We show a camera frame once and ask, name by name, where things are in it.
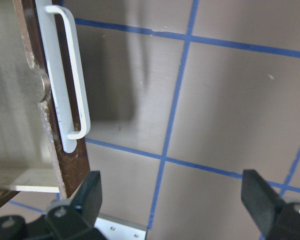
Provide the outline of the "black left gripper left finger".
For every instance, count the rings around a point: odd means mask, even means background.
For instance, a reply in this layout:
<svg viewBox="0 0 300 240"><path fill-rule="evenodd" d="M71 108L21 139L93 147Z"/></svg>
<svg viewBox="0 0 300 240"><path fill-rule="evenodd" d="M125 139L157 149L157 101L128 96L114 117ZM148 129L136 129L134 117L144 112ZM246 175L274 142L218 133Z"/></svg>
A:
<svg viewBox="0 0 300 240"><path fill-rule="evenodd" d="M70 202L86 223L94 227L102 206L101 173L90 171Z"/></svg>

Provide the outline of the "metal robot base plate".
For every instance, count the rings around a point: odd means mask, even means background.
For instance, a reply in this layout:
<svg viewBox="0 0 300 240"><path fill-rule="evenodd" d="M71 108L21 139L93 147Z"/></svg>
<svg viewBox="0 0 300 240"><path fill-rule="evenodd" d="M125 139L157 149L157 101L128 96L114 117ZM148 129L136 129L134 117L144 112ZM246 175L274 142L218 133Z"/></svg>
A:
<svg viewBox="0 0 300 240"><path fill-rule="evenodd" d="M101 214L97 217L94 227L107 240L146 240L148 228L120 218Z"/></svg>

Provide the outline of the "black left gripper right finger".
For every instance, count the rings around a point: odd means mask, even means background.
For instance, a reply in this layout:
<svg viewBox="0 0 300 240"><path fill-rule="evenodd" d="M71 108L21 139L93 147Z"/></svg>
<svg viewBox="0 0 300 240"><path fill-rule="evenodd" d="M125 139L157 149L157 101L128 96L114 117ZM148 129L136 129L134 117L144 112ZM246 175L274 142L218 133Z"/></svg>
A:
<svg viewBox="0 0 300 240"><path fill-rule="evenodd" d="M263 236L267 236L286 202L254 169L242 173L241 201Z"/></svg>

